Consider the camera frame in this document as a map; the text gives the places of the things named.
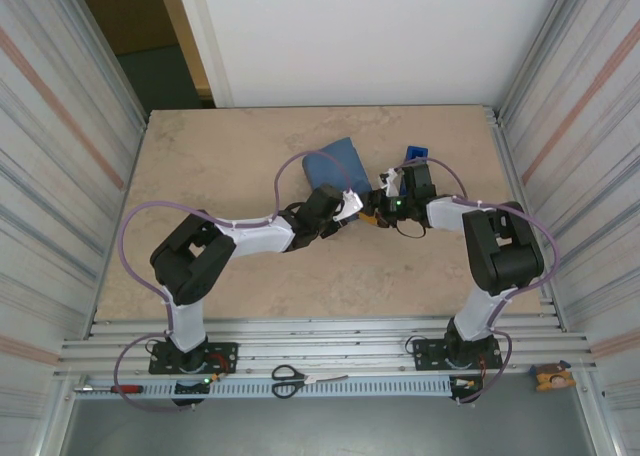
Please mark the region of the black-handled scissors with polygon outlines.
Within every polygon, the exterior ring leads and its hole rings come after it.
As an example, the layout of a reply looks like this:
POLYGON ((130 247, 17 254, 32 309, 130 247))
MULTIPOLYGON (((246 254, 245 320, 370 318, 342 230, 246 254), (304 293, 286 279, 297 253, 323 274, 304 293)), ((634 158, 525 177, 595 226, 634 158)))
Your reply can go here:
POLYGON ((305 374, 291 365, 283 364, 274 368, 271 373, 271 393, 278 399, 289 399, 309 385, 342 381, 347 378, 346 374, 305 374))

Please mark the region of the tan wooden door frame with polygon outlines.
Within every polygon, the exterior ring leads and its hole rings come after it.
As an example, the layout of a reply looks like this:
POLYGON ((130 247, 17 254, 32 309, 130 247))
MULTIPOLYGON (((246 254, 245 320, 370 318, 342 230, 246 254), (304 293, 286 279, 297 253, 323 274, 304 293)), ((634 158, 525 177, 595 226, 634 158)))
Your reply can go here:
POLYGON ((182 0, 163 0, 163 3, 199 98, 203 101, 214 103, 213 94, 182 0))

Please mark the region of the red-handled screwdriver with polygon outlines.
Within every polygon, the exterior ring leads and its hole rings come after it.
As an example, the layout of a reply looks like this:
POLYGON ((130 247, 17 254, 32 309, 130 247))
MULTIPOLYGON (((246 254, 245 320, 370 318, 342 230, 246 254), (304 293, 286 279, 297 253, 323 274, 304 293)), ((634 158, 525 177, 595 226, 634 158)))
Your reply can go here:
POLYGON ((144 391, 144 387, 142 385, 110 385, 110 386, 99 386, 99 385, 90 385, 84 384, 76 386, 73 389, 76 393, 109 393, 109 394, 119 394, 120 392, 124 394, 141 394, 144 391))

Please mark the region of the blue wrapping paper sheet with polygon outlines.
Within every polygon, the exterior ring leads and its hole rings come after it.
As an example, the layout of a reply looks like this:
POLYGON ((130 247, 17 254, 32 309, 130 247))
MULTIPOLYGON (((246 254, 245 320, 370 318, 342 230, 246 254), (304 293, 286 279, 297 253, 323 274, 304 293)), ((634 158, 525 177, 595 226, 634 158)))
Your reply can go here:
POLYGON ((351 188, 360 195, 371 190, 359 154, 350 137, 342 138, 320 149, 329 157, 312 153, 303 158, 302 167, 312 191, 328 184, 343 192, 351 188))

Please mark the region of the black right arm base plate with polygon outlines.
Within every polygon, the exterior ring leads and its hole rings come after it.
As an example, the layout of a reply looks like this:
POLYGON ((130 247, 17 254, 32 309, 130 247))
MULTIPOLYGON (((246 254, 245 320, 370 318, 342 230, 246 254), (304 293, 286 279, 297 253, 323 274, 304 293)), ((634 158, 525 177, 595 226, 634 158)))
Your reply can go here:
POLYGON ((473 342, 417 339, 411 344, 417 371, 479 370, 480 363, 487 369, 499 369, 503 364, 499 343, 493 336, 473 342))

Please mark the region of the black electronics module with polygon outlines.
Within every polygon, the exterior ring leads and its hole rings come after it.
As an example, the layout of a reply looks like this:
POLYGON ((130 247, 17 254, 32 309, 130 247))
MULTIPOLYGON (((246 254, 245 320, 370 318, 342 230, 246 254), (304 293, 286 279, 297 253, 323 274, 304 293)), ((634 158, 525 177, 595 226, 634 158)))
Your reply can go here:
POLYGON ((172 402, 177 407, 195 407, 201 404, 205 395, 211 393, 212 387, 221 380, 220 374, 213 374, 199 382, 180 382, 174 387, 172 402))
POLYGON ((449 377, 451 396, 457 405, 474 403, 484 388, 485 377, 482 375, 463 375, 449 377))

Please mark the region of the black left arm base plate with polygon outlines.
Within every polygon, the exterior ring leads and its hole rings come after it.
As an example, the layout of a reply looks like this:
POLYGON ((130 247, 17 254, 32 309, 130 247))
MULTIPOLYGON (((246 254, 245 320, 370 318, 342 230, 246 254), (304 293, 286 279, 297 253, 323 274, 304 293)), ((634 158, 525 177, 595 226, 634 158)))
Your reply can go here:
POLYGON ((238 350, 237 343, 204 341, 183 352, 171 340, 161 341, 151 348, 148 371, 152 375, 233 374, 238 350))

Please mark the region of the brown wooden door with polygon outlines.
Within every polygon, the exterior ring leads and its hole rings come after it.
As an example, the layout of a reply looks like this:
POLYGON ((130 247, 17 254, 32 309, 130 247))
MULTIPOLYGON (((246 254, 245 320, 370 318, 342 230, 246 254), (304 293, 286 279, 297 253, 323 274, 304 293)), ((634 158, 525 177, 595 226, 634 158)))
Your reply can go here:
POLYGON ((84 0, 120 56, 178 43, 163 0, 84 0))

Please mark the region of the aluminium rail frame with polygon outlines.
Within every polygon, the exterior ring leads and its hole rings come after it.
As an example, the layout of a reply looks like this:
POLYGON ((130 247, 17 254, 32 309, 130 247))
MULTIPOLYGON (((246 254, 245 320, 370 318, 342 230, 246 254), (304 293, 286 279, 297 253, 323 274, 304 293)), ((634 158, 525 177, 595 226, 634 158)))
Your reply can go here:
MULTIPOLYGON (((352 375, 390 375, 414 369, 407 353, 411 336, 440 338, 446 316, 338 319, 210 319, 204 328, 212 342, 239 345, 237 371, 265 375, 289 363, 301 369, 352 375)), ((585 335, 563 329, 553 314, 506 315, 499 322, 498 341, 511 356, 508 369, 525 372, 533 364, 564 360, 573 367, 592 370, 596 363, 585 335)), ((144 345, 125 348, 132 340, 161 329, 157 321, 99 321, 85 340, 63 344, 54 374, 103 377, 117 361, 127 378, 146 375, 150 356, 144 345)))

